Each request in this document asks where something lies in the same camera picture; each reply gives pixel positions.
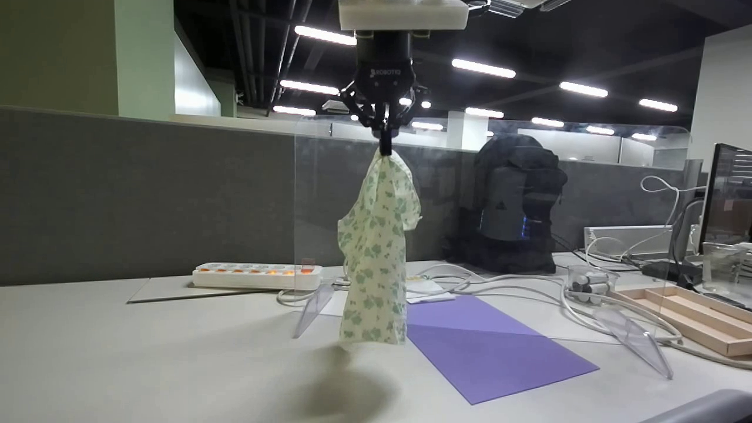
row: white table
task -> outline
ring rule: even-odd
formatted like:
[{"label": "white table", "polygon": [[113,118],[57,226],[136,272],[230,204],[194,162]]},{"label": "white table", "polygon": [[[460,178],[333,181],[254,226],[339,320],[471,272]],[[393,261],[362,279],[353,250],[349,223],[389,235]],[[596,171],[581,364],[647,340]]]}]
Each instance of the white table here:
[{"label": "white table", "polygon": [[[298,310],[280,309],[271,295],[126,306],[134,297],[185,283],[157,277],[2,288],[0,420],[631,423],[718,387],[752,392],[749,374],[675,350],[667,350],[675,380],[666,380],[546,302],[486,297],[599,371],[471,407],[412,343],[342,353],[333,349],[337,318],[320,318],[294,340]],[[651,285],[639,275],[622,275],[620,283]]]}]

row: gray partition wall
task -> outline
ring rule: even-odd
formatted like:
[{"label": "gray partition wall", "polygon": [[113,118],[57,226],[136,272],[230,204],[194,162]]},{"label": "gray partition wall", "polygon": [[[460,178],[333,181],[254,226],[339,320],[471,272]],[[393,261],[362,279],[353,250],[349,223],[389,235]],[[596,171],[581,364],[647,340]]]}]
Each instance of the gray partition wall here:
[{"label": "gray partition wall", "polygon": [[[340,263],[373,144],[171,123],[0,111],[0,285],[185,275],[203,261]],[[473,192],[473,152],[396,145],[424,221],[408,259],[442,259]],[[561,162],[561,250],[590,223],[661,223],[669,196],[639,178],[676,171]]]}]

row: computer monitor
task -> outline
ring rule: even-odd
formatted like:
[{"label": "computer monitor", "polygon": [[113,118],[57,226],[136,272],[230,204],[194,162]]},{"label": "computer monitor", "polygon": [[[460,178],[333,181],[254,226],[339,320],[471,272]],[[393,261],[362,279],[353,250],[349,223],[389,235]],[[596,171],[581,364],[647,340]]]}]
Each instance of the computer monitor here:
[{"label": "computer monitor", "polygon": [[701,251],[752,241],[752,150],[716,144],[708,178]]}]

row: floral cloth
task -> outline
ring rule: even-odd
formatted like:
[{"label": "floral cloth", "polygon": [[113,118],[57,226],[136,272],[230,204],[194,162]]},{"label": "floral cloth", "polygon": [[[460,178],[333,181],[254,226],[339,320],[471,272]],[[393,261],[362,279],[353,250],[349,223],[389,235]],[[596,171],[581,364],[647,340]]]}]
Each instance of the floral cloth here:
[{"label": "floral cloth", "polygon": [[396,152],[373,158],[358,203],[339,221],[349,283],[340,340],[404,340],[404,230],[420,221],[414,176]]}]

